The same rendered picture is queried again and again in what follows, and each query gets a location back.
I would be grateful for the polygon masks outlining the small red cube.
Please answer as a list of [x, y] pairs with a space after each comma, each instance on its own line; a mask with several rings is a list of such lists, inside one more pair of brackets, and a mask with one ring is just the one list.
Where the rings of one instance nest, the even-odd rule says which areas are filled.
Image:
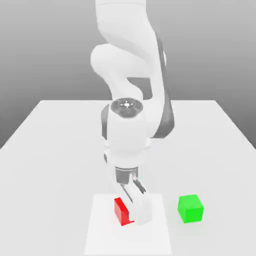
[[130, 219], [130, 212], [120, 197], [114, 199], [114, 212], [121, 226], [135, 222]]

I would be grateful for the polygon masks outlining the small green cube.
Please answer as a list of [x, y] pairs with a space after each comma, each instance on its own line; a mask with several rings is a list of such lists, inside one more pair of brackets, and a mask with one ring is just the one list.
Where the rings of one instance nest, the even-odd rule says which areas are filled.
[[200, 222], [203, 219], [204, 205], [197, 194], [183, 195], [179, 196], [177, 211], [185, 224]]

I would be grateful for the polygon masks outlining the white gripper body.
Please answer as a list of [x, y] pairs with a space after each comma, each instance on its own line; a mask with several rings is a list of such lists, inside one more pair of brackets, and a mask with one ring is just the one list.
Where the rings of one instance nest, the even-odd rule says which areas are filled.
[[152, 197], [148, 189], [140, 181], [120, 184], [119, 196], [124, 202], [130, 218], [137, 225], [144, 225], [152, 220]]

